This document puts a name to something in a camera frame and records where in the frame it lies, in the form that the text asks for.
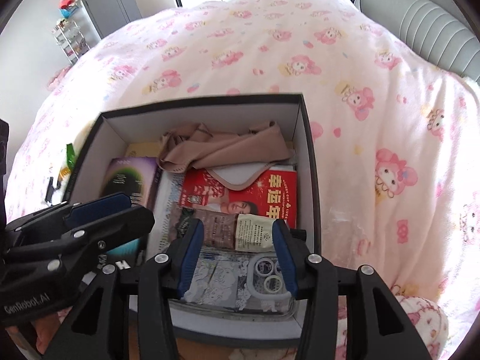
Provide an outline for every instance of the open storage box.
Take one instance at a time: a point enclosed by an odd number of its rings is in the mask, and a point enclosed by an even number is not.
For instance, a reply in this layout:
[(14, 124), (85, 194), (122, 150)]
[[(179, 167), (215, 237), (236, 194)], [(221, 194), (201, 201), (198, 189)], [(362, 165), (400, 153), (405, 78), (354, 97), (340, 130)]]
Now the open storage box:
[[(105, 171), (113, 158), (123, 157), (131, 143), (155, 142), (188, 122), (202, 122), (213, 131), (244, 134), (249, 127), (273, 120), (297, 156), (297, 228), (307, 232), (307, 246), (320, 253), (320, 202), (313, 141), (300, 94), (268, 94), (189, 98), (102, 113), (78, 155), (64, 200), (88, 202), (100, 195)], [(171, 307), (176, 334), (234, 347), (288, 347), (302, 331), (305, 303), (297, 302), (289, 318), (278, 321), (254, 316), (219, 317), (208, 310)], [(136, 297), (130, 300), (136, 310)]]

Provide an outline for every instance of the gray upholstered headboard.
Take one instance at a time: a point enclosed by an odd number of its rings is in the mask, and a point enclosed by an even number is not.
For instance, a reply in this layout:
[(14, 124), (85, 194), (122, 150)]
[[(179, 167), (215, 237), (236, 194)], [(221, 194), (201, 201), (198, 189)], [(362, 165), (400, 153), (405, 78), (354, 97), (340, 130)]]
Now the gray upholstered headboard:
[(423, 59), (480, 83), (480, 42), (453, 0), (355, 0)]

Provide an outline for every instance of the blue gripper pad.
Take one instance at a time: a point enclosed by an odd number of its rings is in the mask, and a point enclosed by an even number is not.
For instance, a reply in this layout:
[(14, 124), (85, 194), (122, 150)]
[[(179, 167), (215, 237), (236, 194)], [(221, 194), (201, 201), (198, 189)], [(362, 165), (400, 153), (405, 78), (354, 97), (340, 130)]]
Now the blue gripper pad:
[(195, 273), (198, 256), (200, 256), (200, 249), (203, 244), (203, 223), (198, 221), (190, 244), (188, 245), (185, 257), (181, 263), (180, 280), (178, 281), (177, 293), (178, 298), (183, 298), (185, 292), (190, 288), (191, 280)]
[(295, 270), (295, 264), (293, 263), (292, 256), (290, 255), (289, 248), (283, 238), (282, 230), (277, 221), (273, 223), (272, 238), (275, 252), (277, 253), (278, 263), (282, 269), (283, 281), (285, 288), (292, 294), (292, 297), (296, 297), (298, 293), (297, 274)]
[(124, 193), (116, 193), (93, 202), (73, 207), (70, 215), (65, 218), (69, 228), (86, 225), (87, 223), (116, 214), (131, 207), (130, 198)]

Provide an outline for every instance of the bed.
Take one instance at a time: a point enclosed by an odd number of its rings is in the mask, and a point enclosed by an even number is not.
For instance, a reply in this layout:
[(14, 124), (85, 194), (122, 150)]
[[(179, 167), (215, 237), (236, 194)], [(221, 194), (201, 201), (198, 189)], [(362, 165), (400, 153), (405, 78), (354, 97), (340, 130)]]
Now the bed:
[(420, 32), (410, 32), (417, 16), (400, 4), (406, 0), (388, 1), (398, 14), (359, 0), (383, 25), (349, 0), (234, 0), (121, 28), (83, 56), (40, 108), (8, 180), (8, 220), (45, 207), (65, 145), (101, 111), (302, 92), (323, 255), (348, 268), (369, 263), (396, 295), (438, 302), (449, 318), (448, 358), (480, 308), (480, 46), (468, 23), (434, 7), (441, 15), (434, 23), (456, 20), (451, 35), (466, 38), (455, 52), (451, 36), (437, 53), (439, 30), (427, 53), (426, 30), (418, 49)]

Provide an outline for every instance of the silver screw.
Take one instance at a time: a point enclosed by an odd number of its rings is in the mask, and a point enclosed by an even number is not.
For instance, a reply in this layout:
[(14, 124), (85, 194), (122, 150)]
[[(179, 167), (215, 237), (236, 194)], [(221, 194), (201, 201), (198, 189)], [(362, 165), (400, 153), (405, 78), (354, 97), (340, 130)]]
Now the silver screw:
[(85, 235), (85, 230), (79, 230), (78, 232), (76, 232), (73, 237), (74, 238), (80, 238), (80, 237), (83, 237)]
[(362, 268), (360, 268), (360, 270), (365, 275), (372, 275), (375, 272), (374, 269), (369, 265), (362, 265)]
[(318, 254), (311, 254), (310, 256), (308, 256), (308, 261), (313, 264), (318, 264), (322, 262), (322, 257)]
[(112, 265), (112, 264), (105, 265), (105, 266), (102, 268), (102, 272), (103, 272), (105, 275), (112, 274), (112, 273), (115, 272), (115, 266)]
[(162, 254), (157, 254), (155, 256), (155, 262), (159, 263), (159, 264), (166, 263), (168, 260), (169, 260), (168, 255), (163, 254), (163, 253)]
[(56, 271), (58, 268), (60, 268), (60, 260), (59, 259), (53, 259), (52, 261), (49, 262), (49, 264), (46, 266), (46, 268), (50, 272)]

